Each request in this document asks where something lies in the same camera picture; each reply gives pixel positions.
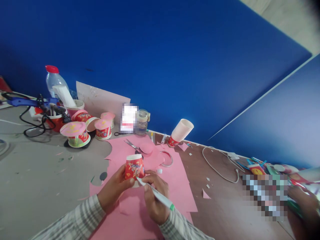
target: blue wall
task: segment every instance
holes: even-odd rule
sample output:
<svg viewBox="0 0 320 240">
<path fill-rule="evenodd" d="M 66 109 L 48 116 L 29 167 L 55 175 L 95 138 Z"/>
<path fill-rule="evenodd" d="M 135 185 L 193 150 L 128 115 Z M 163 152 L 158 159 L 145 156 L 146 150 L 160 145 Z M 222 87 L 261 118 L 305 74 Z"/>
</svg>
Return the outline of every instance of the blue wall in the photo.
<svg viewBox="0 0 320 240">
<path fill-rule="evenodd" d="M 0 3 L 0 73 L 48 94 L 44 65 L 131 98 L 149 128 L 206 140 L 311 54 L 238 0 Z"/>
<path fill-rule="evenodd" d="M 271 163 L 320 166 L 320 55 L 208 141 Z"/>
</svg>

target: person's arm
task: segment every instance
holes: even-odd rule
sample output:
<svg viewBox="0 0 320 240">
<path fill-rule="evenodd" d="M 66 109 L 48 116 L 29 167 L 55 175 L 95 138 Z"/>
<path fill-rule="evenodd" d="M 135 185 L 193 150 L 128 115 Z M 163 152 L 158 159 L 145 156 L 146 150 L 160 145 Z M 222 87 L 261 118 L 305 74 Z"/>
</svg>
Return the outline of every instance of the person's arm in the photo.
<svg viewBox="0 0 320 240">
<path fill-rule="evenodd" d="M 148 170 L 149 174 L 142 179 L 145 183 L 154 184 L 155 188 L 169 198 L 168 184 L 162 180 L 156 172 Z M 157 198 L 155 198 L 150 186 L 145 185 L 145 201 L 148 213 L 151 219 L 159 225 L 159 228 L 165 239 L 180 240 L 180 239 L 211 239 L 195 226 L 193 226 L 177 209 L 170 211 Z"/>
<path fill-rule="evenodd" d="M 125 165 L 110 178 L 98 195 L 91 196 L 74 210 L 58 219 L 32 239 L 87 239 L 106 214 L 109 214 L 120 195 L 134 184 L 124 180 Z"/>
<path fill-rule="evenodd" d="M 318 236 L 320 233 L 320 204 L 317 197 L 309 190 L 301 189 L 298 186 L 290 187 L 288 195 L 300 206 L 303 221 L 310 239 Z"/>
</svg>

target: gray table surface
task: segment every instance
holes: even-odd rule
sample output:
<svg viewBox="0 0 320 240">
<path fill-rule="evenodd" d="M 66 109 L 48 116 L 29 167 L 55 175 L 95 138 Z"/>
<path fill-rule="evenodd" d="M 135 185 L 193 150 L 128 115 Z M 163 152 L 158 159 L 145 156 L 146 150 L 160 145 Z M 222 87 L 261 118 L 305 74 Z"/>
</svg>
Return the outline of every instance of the gray table surface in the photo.
<svg viewBox="0 0 320 240">
<path fill-rule="evenodd" d="M 25 124 L 19 119 L 24 109 L 1 109 L 0 119 Z M 29 113 L 24 119 L 32 122 Z M 61 134 L 27 138 L 27 128 L 0 121 L 0 139 L 10 143 L 0 156 L 0 239 L 32 237 L 80 204 L 77 199 L 89 196 L 93 176 L 92 183 L 101 185 L 100 174 L 108 170 L 109 143 L 94 138 L 88 149 L 65 148 Z"/>
</svg>

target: white marker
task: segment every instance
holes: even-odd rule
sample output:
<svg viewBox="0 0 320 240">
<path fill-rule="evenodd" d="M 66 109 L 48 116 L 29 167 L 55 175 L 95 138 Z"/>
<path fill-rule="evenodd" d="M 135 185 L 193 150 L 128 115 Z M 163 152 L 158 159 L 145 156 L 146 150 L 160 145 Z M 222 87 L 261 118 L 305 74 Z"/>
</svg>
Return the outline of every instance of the white marker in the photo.
<svg viewBox="0 0 320 240">
<path fill-rule="evenodd" d="M 137 180 L 139 181 L 139 183 L 140 183 L 142 186 L 148 184 L 148 183 L 144 183 L 141 178 L 137 178 Z M 159 192 L 158 192 L 154 187 L 152 187 L 150 184 L 148 184 L 148 185 L 151 187 L 151 189 L 152 189 L 152 191 L 153 191 L 153 194 L 156 196 L 156 198 L 157 198 L 160 202 L 162 202 L 167 208 L 169 208 L 171 211 L 173 211 L 173 210 L 174 210 L 174 205 L 173 205 L 173 203 L 172 203 L 168 198 L 166 198 L 166 197 L 163 196 L 161 193 L 159 193 Z"/>
<path fill-rule="evenodd" d="M 167 137 L 167 135 L 165 134 L 165 135 L 163 135 L 163 138 L 162 138 L 162 140 L 161 140 L 161 144 L 164 144 L 165 143 L 165 141 L 166 141 L 166 137 Z"/>
</svg>

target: hand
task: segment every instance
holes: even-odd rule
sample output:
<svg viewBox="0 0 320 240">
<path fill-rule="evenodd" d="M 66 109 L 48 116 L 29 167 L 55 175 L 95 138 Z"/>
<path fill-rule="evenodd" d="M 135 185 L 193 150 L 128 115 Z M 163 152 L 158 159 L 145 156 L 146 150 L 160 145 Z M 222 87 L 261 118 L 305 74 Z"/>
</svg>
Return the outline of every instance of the hand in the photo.
<svg viewBox="0 0 320 240">
<path fill-rule="evenodd" d="M 150 183 L 155 186 L 162 195 L 169 198 L 169 186 L 163 181 L 156 172 L 152 170 L 145 171 L 146 174 L 150 174 L 142 179 L 145 183 Z M 158 225 L 164 224 L 169 217 L 169 209 L 161 203 L 153 194 L 153 191 L 149 185 L 144 186 L 144 199 L 146 201 L 146 206 L 148 214 L 151 219 Z"/>
<path fill-rule="evenodd" d="M 320 207 L 317 197 L 306 188 L 301 189 L 299 186 L 289 187 L 288 195 L 295 200 L 301 208 L 317 210 Z"/>
<path fill-rule="evenodd" d="M 112 212 L 116 202 L 121 194 L 134 185 L 134 179 L 124 179 L 126 165 L 122 165 L 118 171 L 113 174 L 103 189 L 98 193 L 98 200 L 106 214 Z"/>
</svg>

